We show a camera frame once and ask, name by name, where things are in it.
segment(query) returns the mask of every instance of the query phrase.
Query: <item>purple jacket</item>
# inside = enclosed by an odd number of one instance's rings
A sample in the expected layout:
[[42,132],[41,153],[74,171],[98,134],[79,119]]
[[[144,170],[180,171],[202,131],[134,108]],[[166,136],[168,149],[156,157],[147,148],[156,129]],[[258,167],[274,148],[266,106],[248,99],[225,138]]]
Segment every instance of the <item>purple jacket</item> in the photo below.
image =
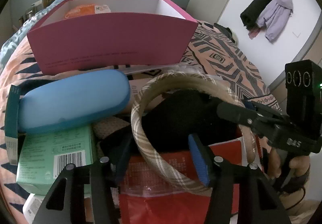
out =
[[260,28],[266,24],[265,37],[273,41],[283,30],[292,12],[292,0],[272,0],[262,11],[256,24]]

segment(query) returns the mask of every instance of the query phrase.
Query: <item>beige plaid fabric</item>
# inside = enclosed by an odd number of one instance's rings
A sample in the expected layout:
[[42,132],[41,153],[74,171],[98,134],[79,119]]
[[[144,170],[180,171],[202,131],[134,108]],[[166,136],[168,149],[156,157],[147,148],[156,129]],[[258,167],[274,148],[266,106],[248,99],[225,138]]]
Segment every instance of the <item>beige plaid fabric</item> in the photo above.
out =
[[[141,118],[145,107],[155,97],[171,89],[196,89],[225,102],[243,107],[244,105],[234,92],[210,76],[183,72],[166,73],[155,77],[143,86],[135,97],[131,112],[132,131],[138,149],[149,167],[172,185],[179,186],[193,194],[210,196],[211,190],[209,188],[198,181],[189,179],[167,163],[153,148],[142,129]],[[251,163],[254,161],[256,153],[255,137],[248,127],[239,125],[239,128],[243,134],[247,161]]]

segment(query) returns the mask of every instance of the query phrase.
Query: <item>blue blanket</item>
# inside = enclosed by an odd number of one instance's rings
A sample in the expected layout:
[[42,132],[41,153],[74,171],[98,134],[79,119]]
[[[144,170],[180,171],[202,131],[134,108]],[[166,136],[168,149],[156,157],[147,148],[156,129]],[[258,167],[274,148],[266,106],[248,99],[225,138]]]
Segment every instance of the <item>blue blanket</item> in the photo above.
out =
[[15,51],[23,38],[27,35],[27,32],[36,24],[39,19],[41,19],[62,1],[64,0],[55,0],[50,6],[39,11],[35,16],[28,19],[15,34],[3,44],[0,52],[0,74],[2,73],[12,53]]

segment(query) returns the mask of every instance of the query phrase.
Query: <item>finger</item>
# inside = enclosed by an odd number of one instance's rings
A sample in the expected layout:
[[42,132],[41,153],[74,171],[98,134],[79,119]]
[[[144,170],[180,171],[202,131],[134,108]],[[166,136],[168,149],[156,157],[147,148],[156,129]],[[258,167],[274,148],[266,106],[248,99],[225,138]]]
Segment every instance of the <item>finger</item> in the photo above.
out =
[[267,175],[270,178],[279,177],[281,175],[281,158],[275,148],[272,148],[268,155]]
[[309,156],[298,156],[289,162],[289,168],[295,169],[295,176],[300,177],[304,175],[310,166],[310,157]]
[[265,148],[267,150],[268,153],[270,153],[270,150],[272,149],[272,147],[270,147],[267,142],[268,142],[268,139],[266,137],[263,137],[261,139],[259,139],[259,142],[260,142],[260,146],[262,148]]

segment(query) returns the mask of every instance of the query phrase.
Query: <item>red plastic package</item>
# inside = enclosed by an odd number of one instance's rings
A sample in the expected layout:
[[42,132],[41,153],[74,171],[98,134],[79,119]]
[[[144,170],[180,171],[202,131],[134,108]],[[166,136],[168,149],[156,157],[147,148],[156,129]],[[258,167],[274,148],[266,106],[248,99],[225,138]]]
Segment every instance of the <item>red plastic package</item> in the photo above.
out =
[[108,5],[95,5],[95,4],[80,5],[68,11],[65,15],[65,18],[68,19],[73,17],[99,14],[99,13],[110,13],[110,12],[111,10],[108,7]]
[[[233,164],[242,164],[245,151],[242,139],[217,143],[210,148]],[[161,155],[174,168],[197,180],[189,151]],[[131,157],[120,186],[120,211],[123,224],[203,224],[210,197],[184,192],[171,186],[151,171],[140,156]],[[234,185],[232,214],[238,212],[239,185]]]

